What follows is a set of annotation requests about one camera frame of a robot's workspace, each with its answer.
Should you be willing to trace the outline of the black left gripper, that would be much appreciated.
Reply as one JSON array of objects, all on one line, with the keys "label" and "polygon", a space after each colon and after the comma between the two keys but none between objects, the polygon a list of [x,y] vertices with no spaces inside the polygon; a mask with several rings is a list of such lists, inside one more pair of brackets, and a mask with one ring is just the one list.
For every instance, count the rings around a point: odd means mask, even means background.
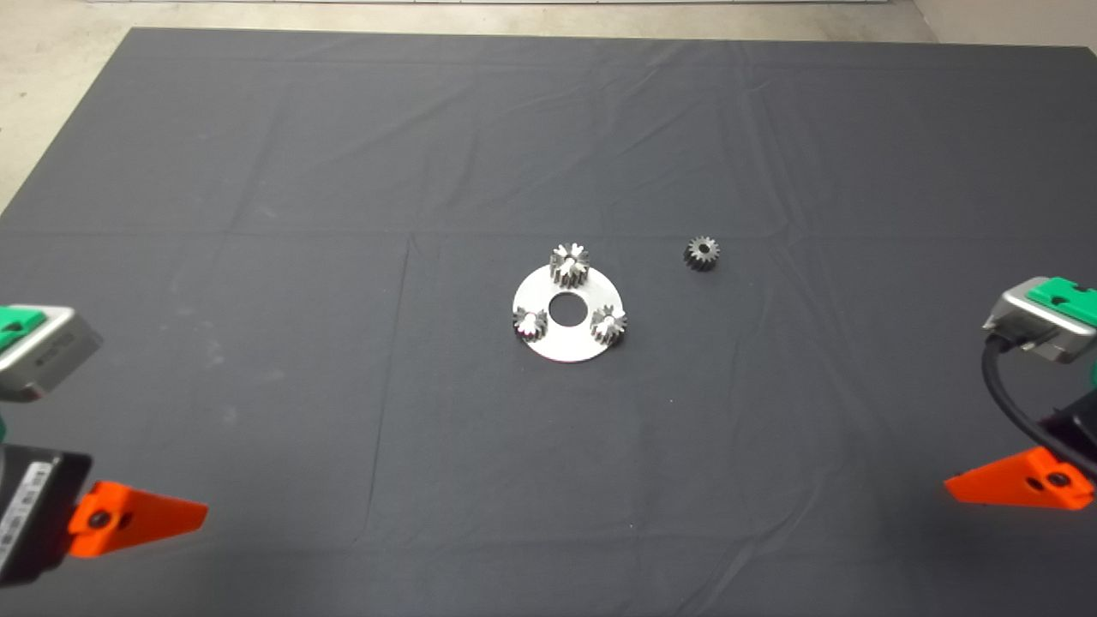
[{"label": "black left gripper", "polygon": [[92,467],[90,455],[1,446],[2,587],[31,584],[66,554],[94,559],[162,542],[207,519],[207,504],[117,482],[95,482],[78,501]]}]

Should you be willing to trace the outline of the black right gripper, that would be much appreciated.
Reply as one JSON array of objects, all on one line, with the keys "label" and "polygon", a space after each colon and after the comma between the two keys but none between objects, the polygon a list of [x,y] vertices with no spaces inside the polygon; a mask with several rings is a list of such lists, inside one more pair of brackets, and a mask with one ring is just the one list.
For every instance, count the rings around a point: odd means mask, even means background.
[{"label": "black right gripper", "polygon": [[[1096,403],[1063,406],[1039,425],[1045,434],[1042,446],[950,476],[945,481],[949,495],[962,503],[992,506],[1089,507],[1094,501],[1092,481],[1096,479]],[[1047,445],[1049,439],[1067,446],[1092,471],[1084,471],[1077,462],[1065,462],[1065,457]]]}]

